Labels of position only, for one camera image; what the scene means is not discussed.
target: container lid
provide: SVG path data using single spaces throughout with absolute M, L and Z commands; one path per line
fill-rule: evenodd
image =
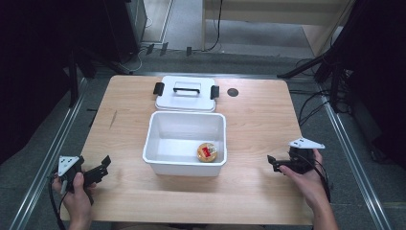
M 212 112 L 218 86 L 213 79 L 165 76 L 155 85 L 154 94 L 159 95 L 155 103 L 159 109 Z

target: black controller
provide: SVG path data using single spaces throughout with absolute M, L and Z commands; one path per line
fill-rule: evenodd
M 73 165 L 63 176 L 60 177 L 62 184 L 66 183 L 66 191 L 74 193 L 74 179 L 77 173 L 83 173 L 84 183 L 83 183 L 83 190 L 86 192 L 87 196 L 89 196 L 90 203 L 93 204 L 93 198 L 90 195 L 87 187 L 93 183 L 99 183 L 102 181 L 102 178 L 108 175 L 107 167 L 110 165 L 111 160 L 110 157 L 107 155 L 102 161 L 101 165 L 96 167 L 93 170 L 83 172 L 81 170 L 81 165 L 83 164 L 84 159 L 82 156 L 79 157 L 79 160 Z
M 275 157 L 268 155 L 269 164 L 273 165 L 274 172 L 280 172 L 280 166 L 285 165 L 292 171 L 300 174 L 307 173 L 314 168 L 313 149 L 298 149 L 290 147 L 290 160 L 278 161 Z

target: table hole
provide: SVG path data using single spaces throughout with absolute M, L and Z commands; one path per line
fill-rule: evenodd
M 229 90 L 227 90 L 227 94 L 230 97 L 236 97 L 238 96 L 238 90 L 236 90 L 235 88 L 229 88 Z

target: metal rail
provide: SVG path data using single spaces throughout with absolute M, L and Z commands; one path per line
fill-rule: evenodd
M 36 202 L 38 201 L 41 192 L 48 181 L 47 176 L 49 175 L 52 168 L 55 166 L 59 156 L 60 149 L 63 146 L 63 143 L 69 133 L 72 123 L 75 121 L 75 118 L 78 115 L 80 106 L 83 102 L 83 95 L 86 88 L 87 88 L 87 79 L 83 78 L 79 86 L 79 92 L 81 93 L 79 95 L 78 101 L 75 103 L 73 107 L 69 108 L 62 122 L 62 125 L 60 126 L 56 134 L 56 137 L 54 138 L 54 141 L 44 158 L 44 161 L 42 162 L 38 172 L 36 173 L 36 176 L 30 189 L 25 194 L 21 206 L 17 214 L 15 215 L 14 220 L 12 221 L 10 227 L 11 230 L 26 228 L 27 222 L 30 219 L 31 213 L 33 212 Z
M 327 102 L 326 96 L 322 97 L 323 103 Z M 376 229 L 382 230 L 392 230 L 393 227 L 390 224 L 384 209 L 382 208 L 382 204 L 379 201 L 379 198 L 376 194 L 375 189 L 373 188 L 370 179 L 368 178 L 367 174 L 364 171 L 364 168 L 359 161 L 359 158 L 356 154 L 354 147 L 350 141 L 349 136 L 347 135 L 346 129 L 341 122 L 340 117 L 333 111 L 331 106 L 327 103 L 325 105 L 327 115 L 331 120 L 331 123 L 334 127 L 334 130 L 337 134 L 337 137 L 343 147 L 344 154 L 349 161 L 352 173 L 355 177 L 355 180 L 359 186 L 362 196 L 365 199 L 365 203 L 370 210 L 373 222 L 376 225 Z

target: hand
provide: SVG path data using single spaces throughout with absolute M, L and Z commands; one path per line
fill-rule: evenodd
M 313 153 L 316 161 L 318 161 L 320 164 L 323 164 L 323 157 L 320 152 L 314 149 Z M 320 172 L 322 172 L 322 167 L 317 163 L 316 168 Z M 283 174 L 287 175 L 295 182 L 296 186 L 298 186 L 299 190 L 304 195 L 305 200 L 311 209 L 315 208 L 315 205 L 321 200 L 327 201 L 327 196 L 322 184 L 322 180 L 320 179 L 320 175 L 317 174 L 316 171 L 312 170 L 306 172 L 305 174 L 298 174 L 293 172 L 286 166 L 280 166 L 280 169 Z
M 92 222 L 91 219 L 91 204 L 89 197 L 83 190 L 84 177 L 83 173 L 78 172 L 74 178 L 73 186 L 75 193 L 67 192 L 66 197 L 63 198 L 63 204 L 68 210 L 71 218 L 69 229 L 89 229 Z M 53 189 L 60 193 L 62 184 L 60 178 L 56 177 L 52 185 Z M 92 184 L 88 190 L 90 193 L 96 188 L 96 183 Z
M 322 164 L 323 157 L 320 152 L 314 149 L 313 153 L 316 161 Z M 322 166 L 318 163 L 316 164 L 316 168 L 319 172 L 322 172 Z M 338 229 L 320 175 L 314 170 L 306 172 L 305 174 L 298 174 L 286 166 L 280 166 L 280 170 L 295 182 L 296 186 L 304 195 L 307 205 L 313 210 L 314 229 Z

